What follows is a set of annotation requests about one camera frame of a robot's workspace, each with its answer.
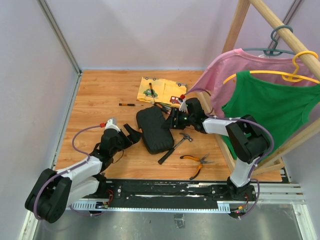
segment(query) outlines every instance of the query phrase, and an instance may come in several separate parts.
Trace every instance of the hammer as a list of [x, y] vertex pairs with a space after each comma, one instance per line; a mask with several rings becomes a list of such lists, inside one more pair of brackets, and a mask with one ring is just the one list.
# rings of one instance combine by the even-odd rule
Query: hammer
[[189, 142], [192, 142], [193, 139], [186, 133], [180, 132], [181, 135], [183, 135], [183, 138], [181, 139], [181, 141], [179, 141], [173, 148], [171, 148], [162, 158], [160, 158], [160, 160], [158, 161], [158, 163], [161, 165], [164, 163], [164, 161], [174, 152], [174, 150], [180, 145], [182, 144], [182, 142], [186, 139], [189, 140]]

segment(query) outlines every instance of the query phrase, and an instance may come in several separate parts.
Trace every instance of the white wall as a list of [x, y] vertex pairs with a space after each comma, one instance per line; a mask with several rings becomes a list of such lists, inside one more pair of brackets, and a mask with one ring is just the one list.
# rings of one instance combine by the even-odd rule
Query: white wall
[[[305, 0], [294, 16], [290, 26], [293, 33], [311, 51], [320, 54], [320, 1]], [[283, 42], [279, 42], [280, 49], [289, 49]], [[310, 116], [310, 123], [320, 118], [320, 104]], [[320, 183], [320, 133], [309, 139], [304, 144], [289, 152], [283, 159], [291, 180], [299, 183], [311, 215], [314, 228], [320, 238], [320, 208], [319, 208], [319, 183]]]
[[52, 163], [76, 74], [37, 1], [2, 1], [0, 23], [0, 239], [15, 240], [25, 200]]
[[[283, 18], [293, 0], [266, 0]], [[83, 69], [204, 70], [223, 48], [238, 0], [47, 0]], [[236, 46], [267, 47], [250, 7]]]

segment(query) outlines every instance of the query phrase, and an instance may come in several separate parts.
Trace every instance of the toy car print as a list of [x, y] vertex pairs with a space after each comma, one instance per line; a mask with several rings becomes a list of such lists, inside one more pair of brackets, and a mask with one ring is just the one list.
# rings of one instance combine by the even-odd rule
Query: toy car print
[[153, 81], [157, 80], [157, 78], [155, 78], [155, 77], [150, 78], [150, 79], [152, 79]]
[[186, 88], [188, 87], [187, 84], [182, 83], [182, 82], [176, 82], [175, 84], [177, 84], [179, 87], [181, 87], [181, 86], [185, 86]]
[[179, 98], [177, 96], [171, 96], [170, 103], [172, 103], [172, 104], [180, 104], [178, 99]]
[[[143, 92], [143, 94], [145, 94], [147, 97], [152, 97], [151, 89], [150, 89], [150, 88], [148, 88], [147, 90], [145, 90], [145, 91]], [[153, 94], [154, 94], [155, 97], [158, 97], [158, 94], [156, 94], [156, 91], [155, 91], [155, 90], [153, 90]]]

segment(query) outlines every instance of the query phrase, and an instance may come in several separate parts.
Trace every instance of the hammer head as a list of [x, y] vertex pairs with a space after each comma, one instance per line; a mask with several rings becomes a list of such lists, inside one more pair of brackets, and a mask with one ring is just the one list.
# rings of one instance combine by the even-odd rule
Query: hammer head
[[193, 139], [192, 139], [188, 134], [186, 134], [186, 133], [184, 133], [184, 132], [180, 132], [180, 134], [183, 135], [183, 138], [184, 138], [184, 139], [188, 139], [189, 142], [192, 142], [192, 141], [193, 141]]

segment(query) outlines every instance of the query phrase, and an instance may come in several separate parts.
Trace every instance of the pink shirt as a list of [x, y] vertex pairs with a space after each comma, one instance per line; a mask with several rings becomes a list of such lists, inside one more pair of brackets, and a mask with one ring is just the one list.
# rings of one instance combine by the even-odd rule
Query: pink shirt
[[[299, 65], [298, 75], [315, 78], [300, 59], [297, 58], [296, 63]], [[273, 70], [293, 73], [295, 69], [296, 67], [292, 63], [292, 58], [264, 58], [251, 55], [239, 48], [218, 56], [190, 90], [195, 88], [210, 90], [212, 92], [210, 98], [211, 105], [214, 108], [215, 114], [219, 117], [224, 117], [225, 114], [221, 110], [221, 107], [230, 100], [236, 88], [236, 84], [232, 80], [223, 84], [226, 78], [245, 70]], [[301, 80], [299, 82], [285, 81], [278, 74], [255, 73], [253, 76], [269, 83], [286, 86], [301, 87], [314, 86], [316, 84], [308, 80]]]

